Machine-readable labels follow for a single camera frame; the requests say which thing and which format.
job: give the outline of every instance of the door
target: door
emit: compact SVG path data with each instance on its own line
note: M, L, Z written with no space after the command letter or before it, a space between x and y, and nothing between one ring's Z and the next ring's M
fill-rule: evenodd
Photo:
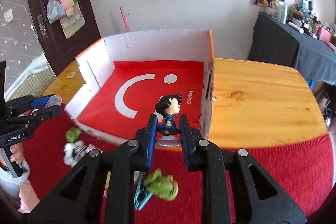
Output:
M100 38L90 0L79 0L78 4L85 19L85 25L72 37L66 39L59 21L45 23L47 38L43 38L37 17L42 15L46 21L48 0L28 0L31 17L38 39L45 51L46 58L55 74L60 74L74 59L92 43Z

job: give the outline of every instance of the pink stuffed animal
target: pink stuffed animal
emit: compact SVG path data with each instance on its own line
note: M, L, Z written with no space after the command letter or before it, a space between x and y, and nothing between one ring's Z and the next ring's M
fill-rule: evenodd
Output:
M65 14L67 17L70 17L74 14L74 1L73 0L59 0L62 4L63 8L65 9Z

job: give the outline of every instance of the wooden table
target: wooden table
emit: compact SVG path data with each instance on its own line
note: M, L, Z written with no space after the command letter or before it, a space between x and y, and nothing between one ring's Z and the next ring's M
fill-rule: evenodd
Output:
M307 83L290 67L215 58L213 116L209 140L220 147L251 148L292 144L327 132ZM70 72L76 76L68 79ZM67 104L84 80L72 62L45 95Z

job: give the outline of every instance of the plastic bag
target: plastic bag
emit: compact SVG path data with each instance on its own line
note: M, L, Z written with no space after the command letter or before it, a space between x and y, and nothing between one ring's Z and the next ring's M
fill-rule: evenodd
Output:
M47 4L47 18L49 23L54 23L65 16L65 9L58 0L49 0Z

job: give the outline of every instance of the blue dress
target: blue dress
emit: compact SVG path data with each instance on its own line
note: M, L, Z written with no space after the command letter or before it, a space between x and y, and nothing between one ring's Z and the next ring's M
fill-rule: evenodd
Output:
M171 126L167 126L166 123L170 121ZM156 127L157 132L163 134L164 136L177 135L180 134L180 131L176 128L176 124L173 118L173 115L168 114L165 118L165 121Z

